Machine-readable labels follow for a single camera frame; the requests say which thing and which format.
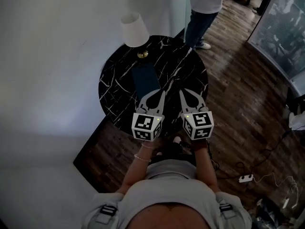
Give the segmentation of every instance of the black cable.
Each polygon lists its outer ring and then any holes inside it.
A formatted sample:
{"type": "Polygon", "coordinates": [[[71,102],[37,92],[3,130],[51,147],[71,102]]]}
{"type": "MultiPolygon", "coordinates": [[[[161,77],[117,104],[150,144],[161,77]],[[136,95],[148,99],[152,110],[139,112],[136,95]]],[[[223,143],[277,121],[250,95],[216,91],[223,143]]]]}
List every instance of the black cable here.
{"type": "MultiPolygon", "coordinates": [[[[299,127],[299,128],[297,128],[297,129],[295,129],[294,131],[297,131],[298,129],[303,128],[303,127],[305,127],[305,125],[304,125],[304,126],[301,126],[301,127],[299,127]]],[[[262,162],[258,163],[257,165],[255,165],[255,166],[253,166],[253,167],[251,168],[250,174],[252,174],[254,168],[260,166],[262,163],[264,163],[264,162],[270,157],[270,155],[272,154],[272,152],[275,151],[275,150],[277,149],[277,147],[280,145],[280,143],[282,142],[282,140],[285,139],[285,138],[289,135],[289,133],[291,133],[291,132],[292,132],[291,129],[288,130],[288,131],[285,131],[284,134],[282,135],[281,139],[278,141],[278,143],[277,143],[277,145],[275,146],[274,149],[270,150],[270,149],[265,148],[265,149],[263,149],[262,151],[260,151],[260,153],[263,153],[264,151],[269,151],[270,153],[269,153],[269,155],[266,157],[266,159],[264,159],[262,162]]],[[[211,154],[211,152],[210,152],[210,145],[209,145],[209,143],[208,143],[208,147],[209,147],[209,154],[210,154],[210,157],[211,157],[211,160],[212,160],[212,154],[211,154]]],[[[217,178],[217,179],[218,179],[218,180],[227,180],[227,179],[236,179],[236,178],[239,178],[239,177],[241,177],[241,176],[245,176],[245,167],[244,167],[244,163],[243,163],[243,162],[237,162],[237,163],[235,164],[235,166],[236,166],[237,168],[242,168],[242,169],[244,170],[243,175],[239,175],[239,176],[235,176],[235,177],[221,177],[221,178],[217,178]]]]}
{"type": "Polygon", "coordinates": [[[269,153],[269,155],[268,155],[262,162],[258,163],[257,165],[255,165],[255,166],[253,166],[253,167],[251,168],[250,174],[252,174],[254,168],[260,166],[262,163],[264,163],[264,162],[270,157],[270,155],[272,154],[272,152],[275,151],[275,150],[277,149],[277,147],[280,145],[280,143],[281,143],[281,142],[289,135],[289,133],[291,133],[291,132],[292,132],[291,129],[288,130],[288,131],[285,131],[284,134],[282,135],[282,138],[278,141],[278,143],[277,143],[277,145],[275,146],[274,149],[270,150],[270,149],[265,148],[265,149],[263,149],[263,150],[260,152],[260,153],[262,153],[262,152],[264,152],[264,151],[269,151],[270,153],[269,153]]]}

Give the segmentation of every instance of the white shirt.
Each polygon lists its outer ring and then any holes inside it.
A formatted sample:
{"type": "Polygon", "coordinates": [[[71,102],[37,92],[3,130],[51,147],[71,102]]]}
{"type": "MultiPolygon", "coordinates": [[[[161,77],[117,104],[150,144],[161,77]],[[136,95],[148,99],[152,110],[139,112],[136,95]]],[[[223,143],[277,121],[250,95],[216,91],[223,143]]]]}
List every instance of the white shirt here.
{"type": "Polygon", "coordinates": [[[98,194],[82,229],[125,229],[144,208],[157,203],[180,203],[195,209],[211,229],[250,229],[252,220],[236,196],[213,193],[196,177],[196,167],[186,161],[164,160],[148,166],[145,180],[126,193],[98,194]],[[117,208],[115,215],[101,214],[101,207],[117,208]]]}
{"type": "Polygon", "coordinates": [[[223,6],[223,0],[191,0],[192,10],[198,13],[217,13],[223,6]]]}

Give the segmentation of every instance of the white lampshade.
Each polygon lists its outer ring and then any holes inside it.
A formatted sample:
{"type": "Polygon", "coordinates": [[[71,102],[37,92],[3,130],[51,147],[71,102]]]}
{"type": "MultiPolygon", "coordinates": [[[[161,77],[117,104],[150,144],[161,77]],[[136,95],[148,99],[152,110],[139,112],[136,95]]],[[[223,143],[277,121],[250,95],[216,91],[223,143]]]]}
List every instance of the white lampshade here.
{"type": "Polygon", "coordinates": [[[136,48],[147,43],[149,33],[137,12],[130,12],[121,18],[123,37],[125,44],[129,47],[136,48]]]}

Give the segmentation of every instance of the black marble table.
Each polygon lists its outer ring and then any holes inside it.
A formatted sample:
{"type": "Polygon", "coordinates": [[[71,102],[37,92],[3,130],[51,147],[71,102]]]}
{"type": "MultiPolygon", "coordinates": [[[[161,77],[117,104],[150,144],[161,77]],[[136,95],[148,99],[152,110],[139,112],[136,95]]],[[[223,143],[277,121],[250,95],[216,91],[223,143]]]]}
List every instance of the black marble table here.
{"type": "Polygon", "coordinates": [[[160,86],[166,91],[160,137],[168,136],[182,129],[180,88],[193,90],[206,99],[207,72],[198,54],[181,39],[151,36],[143,47],[149,53],[144,59],[137,57],[139,48],[126,45],[108,59],[99,82],[101,106],[116,127],[132,135],[132,116],[139,100],[131,68],[152,62],[160,86]]]}

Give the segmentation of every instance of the strap buckle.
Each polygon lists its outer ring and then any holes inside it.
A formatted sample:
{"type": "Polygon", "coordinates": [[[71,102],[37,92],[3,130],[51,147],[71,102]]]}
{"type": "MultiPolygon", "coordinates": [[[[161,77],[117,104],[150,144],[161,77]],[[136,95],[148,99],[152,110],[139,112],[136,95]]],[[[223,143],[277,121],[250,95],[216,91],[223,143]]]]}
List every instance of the strap buckle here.
{"type": "Polygon", "coordinates": [[[221,204],[219,206],[220,212],[228,211],[228,210],[233,210],[232,205],[230,204],[221,204]]]}
{"type": "Polygon", "coordinates": [[[104,214],[104,215],[108,215],[108,216],[114,216],[116,211],[118,209],[115,206],[111,206],[111,205],[104,205],[101,210],[100,213],[104,214]]]}

